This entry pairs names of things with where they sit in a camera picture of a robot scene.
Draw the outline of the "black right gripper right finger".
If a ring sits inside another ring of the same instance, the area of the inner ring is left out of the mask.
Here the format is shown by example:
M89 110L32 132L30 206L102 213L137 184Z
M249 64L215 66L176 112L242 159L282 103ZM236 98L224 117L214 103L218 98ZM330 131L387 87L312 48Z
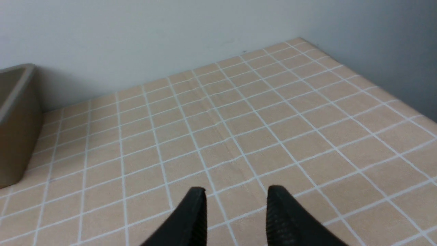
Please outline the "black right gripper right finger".
M266 237L269 246L346 246L317 221L283 186L267 192Z

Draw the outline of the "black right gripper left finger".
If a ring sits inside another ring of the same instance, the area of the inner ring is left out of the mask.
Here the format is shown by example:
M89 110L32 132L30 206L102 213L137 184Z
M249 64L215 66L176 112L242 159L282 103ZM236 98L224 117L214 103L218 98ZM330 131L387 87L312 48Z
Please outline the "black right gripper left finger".
M206 246L207 198L203 187L191 187L176 209L142 246Z

